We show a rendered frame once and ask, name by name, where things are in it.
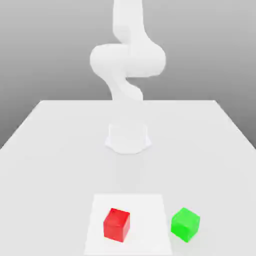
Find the small green cube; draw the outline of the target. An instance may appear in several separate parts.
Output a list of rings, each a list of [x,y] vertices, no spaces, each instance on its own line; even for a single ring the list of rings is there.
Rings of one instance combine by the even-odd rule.
[[[200,216],[183,207],[171,219],[170,231],[184,242],[188,243],[198,232]]]

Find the small red cube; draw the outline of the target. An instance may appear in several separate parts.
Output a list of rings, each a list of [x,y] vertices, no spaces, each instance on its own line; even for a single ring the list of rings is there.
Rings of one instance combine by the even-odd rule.
[[[130,230],[130,213],[111,208],[103,222],[105,238],[123,243]]]

